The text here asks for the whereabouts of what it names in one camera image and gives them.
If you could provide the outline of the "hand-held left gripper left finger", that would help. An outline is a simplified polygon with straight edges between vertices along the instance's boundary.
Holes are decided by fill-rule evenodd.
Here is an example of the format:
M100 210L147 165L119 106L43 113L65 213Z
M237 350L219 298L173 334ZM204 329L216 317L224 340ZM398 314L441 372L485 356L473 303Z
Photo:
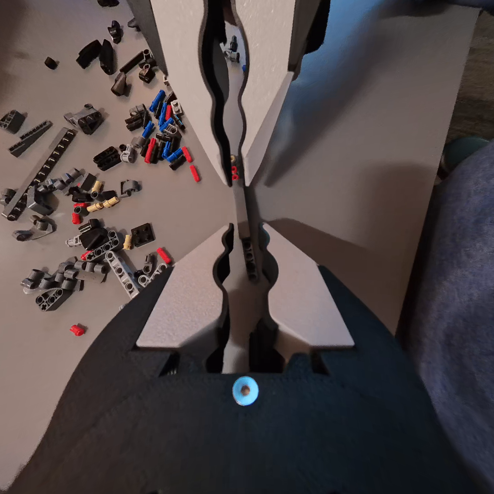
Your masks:
M179 260L137 340L140 348L223 351L230 332L224 280L234 226L221 227Z

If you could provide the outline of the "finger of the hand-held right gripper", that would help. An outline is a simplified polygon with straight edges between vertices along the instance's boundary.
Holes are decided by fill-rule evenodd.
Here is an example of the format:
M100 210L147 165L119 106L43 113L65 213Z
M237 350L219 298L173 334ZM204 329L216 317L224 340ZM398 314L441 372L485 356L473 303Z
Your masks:
M223 126L228 71L221 1L128 1L157 65L167 75L196 137L222 182L232 186Z
M252 185L263 162L294 77L289 66L298 35L298 3L304 1L235 1L232 7L246 55L246 76L239 95L245 186Z

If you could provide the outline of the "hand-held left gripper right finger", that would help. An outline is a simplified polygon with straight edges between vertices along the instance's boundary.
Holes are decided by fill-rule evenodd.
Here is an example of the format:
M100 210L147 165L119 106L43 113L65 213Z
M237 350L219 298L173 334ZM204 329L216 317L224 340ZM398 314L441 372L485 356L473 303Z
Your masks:
M264 240L267 309L278 329L275 348L352 348L355 343L318 264L268 223Z

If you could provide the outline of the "black lego beam red pins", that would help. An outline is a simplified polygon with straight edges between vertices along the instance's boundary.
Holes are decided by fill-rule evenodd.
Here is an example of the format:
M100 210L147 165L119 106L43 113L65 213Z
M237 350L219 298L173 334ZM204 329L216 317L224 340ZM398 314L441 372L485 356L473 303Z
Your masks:
M243 250L245 271L248 280L252 283L256 283L258 281L258 270L250 233L248 208L245 197L244 170L241 158L231 155L230 165L237 230Z

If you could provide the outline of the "pile of small lego pieces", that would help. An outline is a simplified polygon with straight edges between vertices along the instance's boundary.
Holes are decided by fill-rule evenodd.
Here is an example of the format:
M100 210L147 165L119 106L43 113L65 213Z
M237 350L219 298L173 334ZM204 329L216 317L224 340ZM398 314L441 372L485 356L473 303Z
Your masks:
M1 130L1 188L7 178L28 176L62 127L78 131L48 178L27 193L18 220L1 215L1 337L29 339L63 325L83 334L114 298L136 297L125 316L145 321L157 300L105 254L121 250L128 229L114 216L128 216L127 201L142 188L137 177L147 110L130 114L138 135L111 108L132 91L119 64L155 62L127 1L63 1L46 23L22 26L27 1L1 1L1 113L11 111Z

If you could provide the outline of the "long dark grey lego beam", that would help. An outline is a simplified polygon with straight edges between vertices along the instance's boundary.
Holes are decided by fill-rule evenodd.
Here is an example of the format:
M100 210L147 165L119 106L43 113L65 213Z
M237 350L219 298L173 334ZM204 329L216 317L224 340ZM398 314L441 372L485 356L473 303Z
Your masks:
M16 189L14 195L6 204L4 204L2 217L8 219L8 221L16 221L19 219L27 207L28 189L38 186L48 178L77 133L78 131L75 129L62 127L20 187Z

